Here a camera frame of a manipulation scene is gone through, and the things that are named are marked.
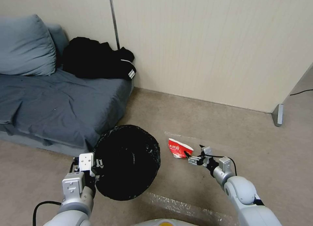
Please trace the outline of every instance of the gray cushion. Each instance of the gray cushion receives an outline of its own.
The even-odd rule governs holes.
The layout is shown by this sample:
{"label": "gray cushion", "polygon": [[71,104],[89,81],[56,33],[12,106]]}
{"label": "gray cushion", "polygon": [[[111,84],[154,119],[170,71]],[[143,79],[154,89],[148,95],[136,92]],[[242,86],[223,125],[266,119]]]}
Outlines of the gray cushion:
{"label": "gray cushion", "polygon": [[0,18],[0,74],[50,75],[56,52],[50,33],[36,15]]}
{"label": "gray cushion", "polygon": [[55,50],[56,50],[56,62],[59,66],[62,61],[62,55],[64,48],[68,45],[68,38],[66,37],[62,27],[59,24],[46,23],[46,26],[52,37]]}

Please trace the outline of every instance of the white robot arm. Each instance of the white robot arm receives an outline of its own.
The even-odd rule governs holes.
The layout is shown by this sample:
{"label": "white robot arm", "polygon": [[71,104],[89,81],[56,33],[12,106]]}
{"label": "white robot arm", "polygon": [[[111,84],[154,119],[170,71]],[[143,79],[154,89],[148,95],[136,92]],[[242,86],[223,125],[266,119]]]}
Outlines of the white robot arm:
{"label": "white robot arm", "polygon": [[221,157],[216,162],[210,147],[202,147],[199,156],[185,154],[189,163],[203,165],[210,171],[235,206],[241,226],[281,226],[274,213],[264,206],[252,182],[232,172],[230,158]]}
{"label": "white robot arm", "polygon": [[[234,205],[241,226],[281,226],[274,213],[264,206],[254,185],[244,177],[237,176],[231,170],[231,159],[219,157],[216,162],[210,147],[202,148],[201,155],[190,156],[185,153],[188,162],[206,167],[216,179]],[[68,173],[62,181],[64,199],[58,214],[44,226],[91,226],[89,217],[93,208],[95,182],[98,176],[94,168],[103,168],[102,160],[96,160],[95,154],[85,153],[79,156],[74,172]],[[172,222],[177,226],[192,224],[172,219],[158,219],[139,223],[137,226],[159,225],[159,222]]]}

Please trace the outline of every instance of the black trash bag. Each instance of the black trash bag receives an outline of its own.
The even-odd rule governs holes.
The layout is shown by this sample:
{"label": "black trash bag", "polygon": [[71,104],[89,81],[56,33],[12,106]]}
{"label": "black trash bag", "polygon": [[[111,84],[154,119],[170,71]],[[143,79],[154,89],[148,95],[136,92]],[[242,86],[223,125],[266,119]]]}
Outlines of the black trash bag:
{"label": "black trash bag", "polygon": [[156,139],[134,125],[117,126],[103,133],[93,152],[102,159],[103,169],[96,187],[114,200],[125,201],[142,194],[161,165]]}

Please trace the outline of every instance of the wall panel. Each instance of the wall panel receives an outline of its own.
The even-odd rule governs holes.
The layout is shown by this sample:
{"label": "wall panel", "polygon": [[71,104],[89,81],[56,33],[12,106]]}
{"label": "wall panel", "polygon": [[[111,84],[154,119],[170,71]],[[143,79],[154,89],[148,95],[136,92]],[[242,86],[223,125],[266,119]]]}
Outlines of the wall panel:
{"label": "wall panel", "polygon": [[313,62],[313,0],[113,0],[136,86],[271,112]]}
{"label": "wall panel", "polygon": [[84,36],[116,49],[109,0],[0,0],[0,15],[34,13],[44,22],[60,24],[70,39]]}

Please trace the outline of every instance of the beige carpet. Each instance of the beige carpet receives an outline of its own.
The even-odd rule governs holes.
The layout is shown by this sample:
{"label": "beige carpet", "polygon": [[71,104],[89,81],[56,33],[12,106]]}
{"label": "beige carpet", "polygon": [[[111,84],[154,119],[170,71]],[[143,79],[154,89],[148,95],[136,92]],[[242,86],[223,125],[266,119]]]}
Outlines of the beige carpet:
{"label": "beige carpet", "polygon": [[[294,91],[313,88],[312,82],[313,71]],[[238,174],[255,184],[283,225],[311,225],[313,92],[286,100],[278,128],[269,114],[135,89],[119,124],[138,125],[155,136],[161,168],[147,192],[134,200],[116,202],[97,193],[94,225],[170,217],[199,225],[236,223],[232,205],[209,172],[173,158],[164,132],[205,140],[215,154],[231,156]],[[31,225],[37,203],[62,200],[61,180],[70,163],[69,156],[0,141],[1,225]],[[57,206],[42,206],[38,225],[56,212]]]}

